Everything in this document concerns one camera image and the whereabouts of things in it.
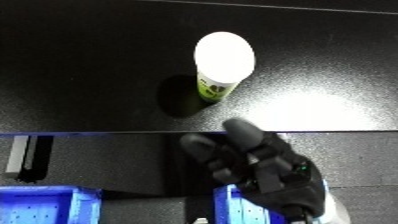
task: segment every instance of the black surface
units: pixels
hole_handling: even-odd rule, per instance
[[[205,4],[242,5],[255,7],[286,7],[308,10],[332,10],[367,13],[397,13],[398,3],[390,0],[145,0],[156,2],[191,2]]]
[[[3,1],[1,20],[2,133],[218,131],[235,116],[273,131],[398,129],[395,15],[23,0]],[[257,67],[208,106],[192,54],[220,30],[246,38]]]

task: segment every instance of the cup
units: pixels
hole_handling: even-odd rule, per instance
[[[203,37],[195,48],[199,95],[216,103],[227,97],[254,70],[255,55],[249,43],[229,32]]]

